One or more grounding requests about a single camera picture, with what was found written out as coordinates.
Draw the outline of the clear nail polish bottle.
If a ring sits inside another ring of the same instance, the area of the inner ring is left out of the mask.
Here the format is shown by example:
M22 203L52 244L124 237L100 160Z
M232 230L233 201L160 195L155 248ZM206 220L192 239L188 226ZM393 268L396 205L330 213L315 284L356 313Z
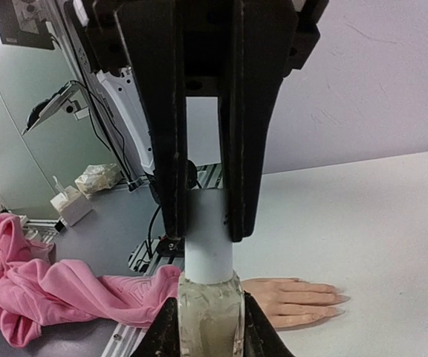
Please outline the clear nail polish bottle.
M182 274L178 284L180 355L234 357L244 354L244 290L240 279L193 283Z

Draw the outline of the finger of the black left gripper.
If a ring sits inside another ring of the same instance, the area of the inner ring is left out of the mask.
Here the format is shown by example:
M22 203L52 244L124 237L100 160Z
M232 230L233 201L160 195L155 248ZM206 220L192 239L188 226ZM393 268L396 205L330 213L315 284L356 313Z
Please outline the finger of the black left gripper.
M230 238L253 233L265 146L298 17L292 1L234 1L219 115Z
M187 232L187 103L184 31L188 1L126 1L115 19L149 128L166 234Z

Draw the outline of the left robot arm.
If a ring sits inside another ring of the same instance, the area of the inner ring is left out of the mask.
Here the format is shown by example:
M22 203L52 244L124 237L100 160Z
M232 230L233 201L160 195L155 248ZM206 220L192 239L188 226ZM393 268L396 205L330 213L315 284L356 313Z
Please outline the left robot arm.
M326 1L67 1L88 65L121 116L170 238L187 232L187 98L218 101L231 240L253 233L283 80L320 39Z

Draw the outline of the mannequin hand with nails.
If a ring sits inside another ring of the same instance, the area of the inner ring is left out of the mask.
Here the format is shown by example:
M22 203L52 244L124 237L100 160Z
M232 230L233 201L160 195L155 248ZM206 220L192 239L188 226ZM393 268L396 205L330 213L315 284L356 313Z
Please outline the mannequin hand with nails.
M299 278L255 278L241 282L277 330L303 328L343 314L349 300L338 288Z

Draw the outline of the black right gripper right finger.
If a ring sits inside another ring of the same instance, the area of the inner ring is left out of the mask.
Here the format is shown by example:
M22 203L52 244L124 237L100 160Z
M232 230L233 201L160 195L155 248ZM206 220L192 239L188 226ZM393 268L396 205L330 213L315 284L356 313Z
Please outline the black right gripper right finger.
M292 357L255 298L245 292L244 302L244 356Z

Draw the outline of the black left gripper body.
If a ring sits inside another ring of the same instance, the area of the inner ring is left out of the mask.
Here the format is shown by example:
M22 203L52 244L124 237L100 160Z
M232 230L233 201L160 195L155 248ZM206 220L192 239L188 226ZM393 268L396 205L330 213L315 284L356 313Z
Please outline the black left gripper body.
M283 80L320 39L326 1L76 1L74 26L92 72L132 71L148 112L188 97L270 111Z

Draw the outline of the white nail polish cap brush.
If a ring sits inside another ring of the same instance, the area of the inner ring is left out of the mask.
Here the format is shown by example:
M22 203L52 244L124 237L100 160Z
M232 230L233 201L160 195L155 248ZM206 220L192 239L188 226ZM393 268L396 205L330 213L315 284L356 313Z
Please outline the white nail polish cap brush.
M188 192L185 238L186 279L193 283L224 283L233 277L233 242L223 190Z

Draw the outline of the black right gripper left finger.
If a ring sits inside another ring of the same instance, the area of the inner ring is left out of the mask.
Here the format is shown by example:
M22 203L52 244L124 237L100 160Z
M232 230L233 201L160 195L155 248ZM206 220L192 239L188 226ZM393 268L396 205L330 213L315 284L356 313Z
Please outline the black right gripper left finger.
M178 302L168 298L131 357L180 357Z

